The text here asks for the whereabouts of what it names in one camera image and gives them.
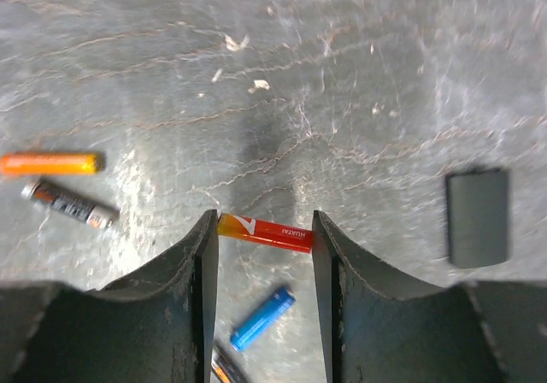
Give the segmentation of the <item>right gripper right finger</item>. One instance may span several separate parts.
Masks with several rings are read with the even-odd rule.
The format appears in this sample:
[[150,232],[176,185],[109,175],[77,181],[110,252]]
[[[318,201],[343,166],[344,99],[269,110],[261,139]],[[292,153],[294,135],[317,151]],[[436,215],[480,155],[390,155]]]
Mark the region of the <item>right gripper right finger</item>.
[[545,283],[435,286],[363,249],[320,211],[312,257],[328,381],[545,381]]

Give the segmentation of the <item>red battery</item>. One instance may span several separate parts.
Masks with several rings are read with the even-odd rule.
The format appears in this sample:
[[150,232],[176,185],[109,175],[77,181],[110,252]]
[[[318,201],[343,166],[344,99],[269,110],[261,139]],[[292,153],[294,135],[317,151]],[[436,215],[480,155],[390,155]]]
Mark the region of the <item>red battery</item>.
[[310,230],[228,213],[222,213],[218,220],[218,234],[303,253],[310,253],[313,245]]

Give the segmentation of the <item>black battery cover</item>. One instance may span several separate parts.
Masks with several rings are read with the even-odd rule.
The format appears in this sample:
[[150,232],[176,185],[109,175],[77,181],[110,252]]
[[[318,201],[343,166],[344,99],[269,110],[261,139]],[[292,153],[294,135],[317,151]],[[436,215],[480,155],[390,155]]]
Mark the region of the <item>black battery cover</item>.
[[446,235],[452,265],[483,268],[509,259],[509,183],[509,171],[502,168],[446,176]]

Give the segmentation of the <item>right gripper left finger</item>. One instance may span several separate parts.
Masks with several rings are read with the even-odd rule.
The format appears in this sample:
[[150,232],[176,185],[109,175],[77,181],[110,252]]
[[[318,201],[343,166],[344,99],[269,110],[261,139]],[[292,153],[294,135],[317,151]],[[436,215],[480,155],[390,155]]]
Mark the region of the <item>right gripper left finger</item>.
[[1,285],[4,382],[207,382],[215,330],[217,213],[100,290]]

